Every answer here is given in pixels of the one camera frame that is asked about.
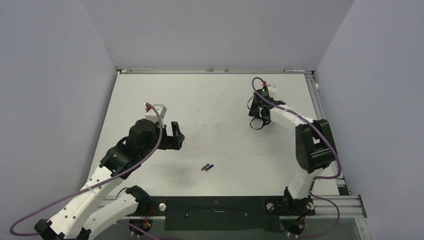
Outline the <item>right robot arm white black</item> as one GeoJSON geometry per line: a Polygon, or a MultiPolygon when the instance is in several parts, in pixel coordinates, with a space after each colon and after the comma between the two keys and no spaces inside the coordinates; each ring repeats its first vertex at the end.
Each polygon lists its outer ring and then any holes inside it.
{"type": "Polygon", "coordinates": [[[249,116],[261,120],[262,126],[275,123],[294,136],[294,153],[300,171],[285,188],[282,199],[267,205],[269,212],[283,216],[310,214],[314,210],[311,192],[315,182],[336,159],[329,123],[325,119],[305,117],[268,94],[264,97],[254,94],[248,109],[249,116]]]}

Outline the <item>blue AAA battery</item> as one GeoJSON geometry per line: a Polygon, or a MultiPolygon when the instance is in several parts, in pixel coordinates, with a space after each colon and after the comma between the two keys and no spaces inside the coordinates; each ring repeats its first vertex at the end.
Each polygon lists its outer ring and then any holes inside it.
{"type": "Polygon", "coordinates": [[[211,165],[209,165],[206,169],[205,169],[205,172],[207,172],[207,171],[209,171],[211,168],[213,168],[214,167],[214,165],[213,164],[211,164],[211,165]]]}

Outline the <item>orange black AAA battery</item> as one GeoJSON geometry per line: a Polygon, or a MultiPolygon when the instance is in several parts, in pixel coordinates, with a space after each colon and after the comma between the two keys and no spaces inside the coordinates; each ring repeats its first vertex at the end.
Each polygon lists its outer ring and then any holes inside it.
{"type": "Polygon", "coordinates": [[[201,171],[204,171],[205,169],[207,169],[207,167],[209,167],[209,163],[207,163],[206,165],[204,165],[202,168],[201,168],[201,171]]]}

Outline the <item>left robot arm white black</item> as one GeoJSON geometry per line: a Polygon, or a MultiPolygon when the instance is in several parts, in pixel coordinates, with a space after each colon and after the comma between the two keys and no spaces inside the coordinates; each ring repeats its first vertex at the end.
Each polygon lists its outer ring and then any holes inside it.
{"type": "Polygon", "coordinates": [[[172,135],[165,125],[149,119],[138,120],[128,136],[119,140],[101,159],[85,186],[58,213],[40,219],[34,226],[44,240],[92,240],[120,218],[150,209],[150,195],[141,187],[128,187],[124,194],[101,209],[100,203],[156,150],[180,150],[185,136],[178,122],[171,122],[172,135]]]}

